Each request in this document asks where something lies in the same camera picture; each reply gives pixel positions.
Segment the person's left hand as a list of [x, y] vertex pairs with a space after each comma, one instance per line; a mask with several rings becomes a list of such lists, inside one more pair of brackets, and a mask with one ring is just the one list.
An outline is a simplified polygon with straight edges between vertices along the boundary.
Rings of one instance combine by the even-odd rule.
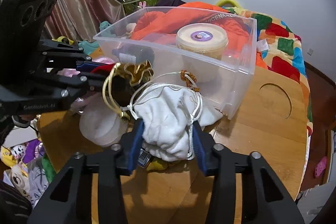
[[12, 118], [14, 121], [17, 122], [22, 122], [22, 123], [26, 123], [28, 121], [32, 121], [35, 118], [37, 118], [38, 115], [35, 114], [27, 114], [27, 115], [13, 115]]

